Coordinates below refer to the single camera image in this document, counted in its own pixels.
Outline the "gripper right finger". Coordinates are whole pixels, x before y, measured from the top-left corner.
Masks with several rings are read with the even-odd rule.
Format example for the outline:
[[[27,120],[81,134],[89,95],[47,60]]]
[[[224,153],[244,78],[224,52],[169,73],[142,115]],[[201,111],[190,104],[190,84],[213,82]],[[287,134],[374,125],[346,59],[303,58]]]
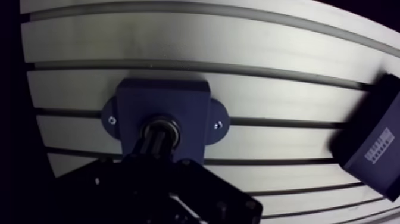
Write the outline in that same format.
[[[171,160],[175,133],[157,132],[161,186],[166,198],[160,203],[158,223],[199,223],[188,206],[207,223],[260,223],[262,204],[191,159]]]

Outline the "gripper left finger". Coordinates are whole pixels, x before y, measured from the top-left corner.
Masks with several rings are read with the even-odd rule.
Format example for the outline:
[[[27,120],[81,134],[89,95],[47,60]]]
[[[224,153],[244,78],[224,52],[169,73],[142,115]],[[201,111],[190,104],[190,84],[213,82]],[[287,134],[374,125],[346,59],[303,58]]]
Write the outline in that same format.
[[[166,198],[160,184],[157,132],[171,126],[152,125],[120,162],[102,158],[56,180],[57,203],[64,223],[158,223]]]

